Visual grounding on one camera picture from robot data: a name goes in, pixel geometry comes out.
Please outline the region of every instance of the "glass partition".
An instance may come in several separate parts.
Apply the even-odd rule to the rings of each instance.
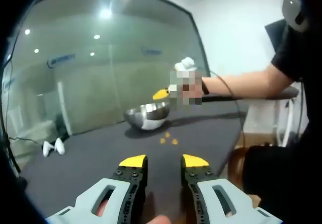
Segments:
[[[191,15],[165,0],[40,0],[4,70],[7,132],[53,141],[123,121],[185,57],[208,75]]]

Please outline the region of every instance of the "table surface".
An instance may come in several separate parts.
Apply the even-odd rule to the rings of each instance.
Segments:
[[[242,122],[248,106],[241,103]],[[131,156],[148,157],[148,186],[142,222],[158,214],[172,221],[182,217],[180,157],[190,154],[209,162],[219,174],[240,134],[235,102],[203,103],[172,111],[169,121],[152,132],[138,132],[126,122],[70,137],[66,153],[39,152],[21,172],[26,193],[44,215],[74,206],[78,195],[102,178],[109,178],[119,163]]]

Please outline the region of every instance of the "finger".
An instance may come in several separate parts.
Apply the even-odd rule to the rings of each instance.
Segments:
[[[171,224],[171,221],[165,215],[159,215],[148,224]]]

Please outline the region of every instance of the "metal bowl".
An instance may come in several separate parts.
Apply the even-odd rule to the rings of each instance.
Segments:
[[[125,120],[134,128],[154,130],[162,126],[170,113],[168,102],[151,103],[124,112]]]

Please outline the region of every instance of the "white object on floor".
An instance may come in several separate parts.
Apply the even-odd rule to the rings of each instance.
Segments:
[[[42,148],[42,153],[43,153],[44,157],[48,157],[49,151],[52,150],[53,148],[55,148],[53,145],[51,145],[47,141],[44,141],[44,145],[43,145],[43,148]]]
[[[55,151],[57,151],[60,155],[63,155],[65,153],[65,146],[60,138],[56,139]]]

